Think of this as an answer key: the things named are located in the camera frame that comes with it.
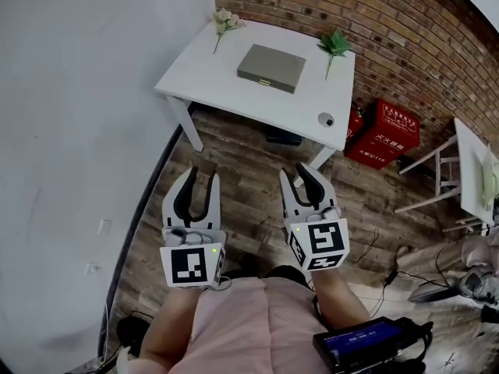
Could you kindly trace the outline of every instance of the white table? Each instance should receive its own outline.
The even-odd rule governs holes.
[[[427,154],[420,160],[409,165],[407,168],[402,169],[399,173],[406,173],[408,170],[435,156],[435,197],[415,203],[413,205],[405,206],[395,210],[396,213],[411,210],[429,203],[435,203],[441,199],[451,196],[461,195],[461,208],[472,215],[472,219],[480,219],[489,225],[494,225],[492,218],[493,210],[486,210],[483,207],[483,170],[482,163],[487,152],[487,146],[480,140],[480,138],[460,119],[454,118],[455,135],[452,136],[446,143],[439,146],[436,150]],[[459,157],[441,157],[441,151],[452,144],[458,144]],[[450,179],[449,181],[441,181],[441,165],[459,162],[459,172],[461,178],[459,181]],[[455,186],[450,191],[441,194],[441,187]]]
[[[259,122],[288,130],[324,145],[311,160],[318,168],[335,150],[345,147],[352,100],[354,53],[335,57],[324,80],[328,56],[317,47],[318,39],[281,27],[245,21],[246,26],[222,36],[216,55],[217,35],[213,23],[194,38],[156,85],[166,94],[194,150],[203,143],[187,111],[195,101],[230,111]],[[261,44],[306,59],[295,93],[241,79],[237,67],[253,44]],[[328,112],[334,118],[331,127],[318,121]]]

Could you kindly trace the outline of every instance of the table top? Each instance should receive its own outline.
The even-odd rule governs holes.
[[[454,118],[454,124],[458,136],[461,208],[480,220],[494,225],[492,209],[483,208],[482,163],[487,146],[460,119]]]
[[[245,21],[227,31],[213,54],[218,36],[214,23],[194,38],[163,75],[155,89],[188,101],[230,111],[294,132],[336,150],[345,147],[352,100],[355,54],[334,57],[325,80],[328,55],[318,39],[278,26]],[[237,67],[253,44],[261,44],[306,59],[295,93],[237,76]],[[334,124],[318,121],[322,112]]]

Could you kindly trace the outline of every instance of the person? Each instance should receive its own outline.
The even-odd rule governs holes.
[[[324,325],[370,320],[338,270],[311,275]],[[313,335],[327,328],[301,271],[278,266],[263,279],[233,277],[223,291],[171,289],[127,373],[330,372],[313,346]]]

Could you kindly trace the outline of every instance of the red box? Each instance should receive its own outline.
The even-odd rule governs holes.
[[[378,99],[374,118],[345,152],[345,156],[375,169],[419,145],[419,121],[400,108]]]

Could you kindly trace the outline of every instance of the human arm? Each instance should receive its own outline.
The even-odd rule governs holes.
[[[366,307],[338,270],[315,270],[311,274],[320,313],[331,327],[339,330],[370,320]]]
[[[154,317],[140,349],[140,358],[153,360],[168,371],[186,353],[194,313],[202,289],[172,288]]]

